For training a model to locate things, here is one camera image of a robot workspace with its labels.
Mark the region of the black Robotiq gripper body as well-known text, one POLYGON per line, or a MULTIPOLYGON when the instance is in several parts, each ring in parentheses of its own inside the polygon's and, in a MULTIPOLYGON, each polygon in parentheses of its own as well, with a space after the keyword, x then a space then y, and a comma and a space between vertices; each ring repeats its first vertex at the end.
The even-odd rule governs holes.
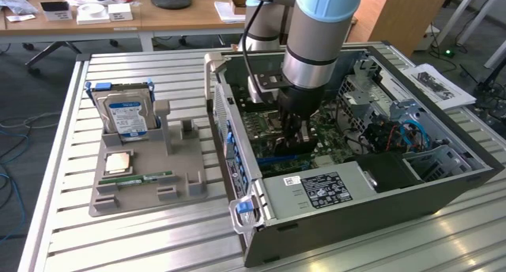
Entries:
POLYGON ((320 109, 325 96, 325 87, 306 89, 301 87, 281 88, 278 92, 278 106, 281 120, 285 122, 290 117, 305 121, 320 109))

